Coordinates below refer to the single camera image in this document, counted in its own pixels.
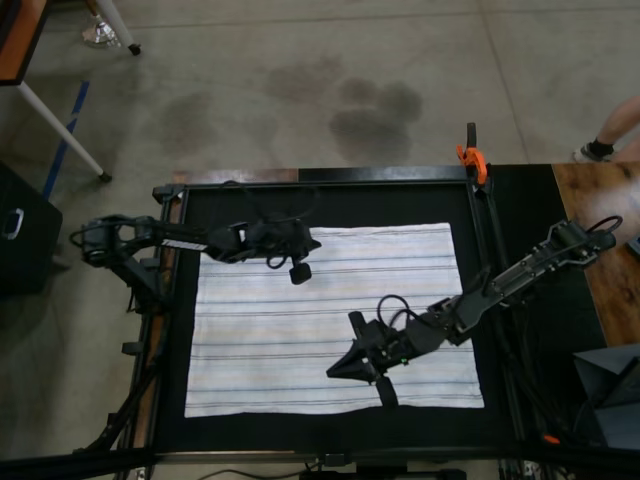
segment black bin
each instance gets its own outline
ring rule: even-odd
[[[61,225],[60,211],[0,163],[0,295],[42,290]]]

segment black table surface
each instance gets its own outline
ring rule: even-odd
[[[480,269],[477,238],[466,187],[421,183],[451,169],[410,173],[415,181],[396,183],[397,171],[301,170],[299,182],[321,182],[321,207],[310,226],[357,227],[449,222],[463,287]],[[406,171],[400,176],[406,177]],[[509,261],[521,258],[546,238],[565,212],[550,166],[494,167],[495,197]],[[457,170],[454,176],[460,176]],[[264,187],[262,199],[290,202],[294,186]],[[246,218],[250,209],[231,189],[193,189],[183,221],[207,224],[215,210],[221,223]],[[181,253],[168,342],[168,368],[162,375],[153,447],[158,452],[296,451],[302,453],[397,448],[509,448],[514,442],[510,412],[491,329],[483,322],[473,335],[483,409],[399,407],[338,415],[240,414],[184,418],[184,404],[199,255]],[[601,348],[604,337],[582,272],[544,281],[530,309],[534,354],[547,387],[567,405],[579,405],[582,390],[571,353]]]

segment concrete floor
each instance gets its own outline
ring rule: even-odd
[[[67,154],[52,196],[63,238],[100,215],[157,215],[151,189],[177,170],[455,164],[468,121],[493,163],[569,161],[640,85],[638,0],[116,4],[141,57],[83,46],[86,13],[63,7],[26,78],[63,120],[90,82],[75,135],[114,176],[100,185]],[[58,142],[0,89],[0,161],[40,190]],[[43,294],[0,305],[4,458],[87,444],[129,388],[129,292],[67,252],[73,268]],[[494,478],[486,465],[471,478]]]

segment striped towel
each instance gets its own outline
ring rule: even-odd
[[[401,295],[420,312],[461,292],[448,224],[314,228],[322,248],[313,278],[290,283],[288,267],[200,258],[186,417],[242,412],[331,414],[380,406],[375,387],[327,378],[354,338],[347,314],[375,317],[381,297]],[[401,304],[389,300],[383,316]],[[402,328],[403,319],[397,326]],[[482,408],[470,341],[389,372],[401,405]]]

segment floor stain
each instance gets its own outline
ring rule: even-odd
[[[340,155],[352,164],[393,165],[409,158],[408,127],[422,116],[422,97],[401,82],[379,89],[363,79],[346,80],[339,93],[359,105],[336,113],[329,122]]]
[[[340,86],[340,99],[344,103],[367,105],[375,102],[378,97],[378,86],[371,80],[350,78]]]
[[[272,166],[280,165],[273,147],[279,129],[278,120],[268,115],[251,117],[242,122],[242,127],[255,146],[271,160]]]
[[[163,109],[159,141],[176,156],[193,155],[217,141],[209,119],[211,95],[204,92],[178,97]]]
[[[267,75],[265,92],[281,100],[314,103],[343,74],[344,67],[338,57],[298,62],[272,70]]]

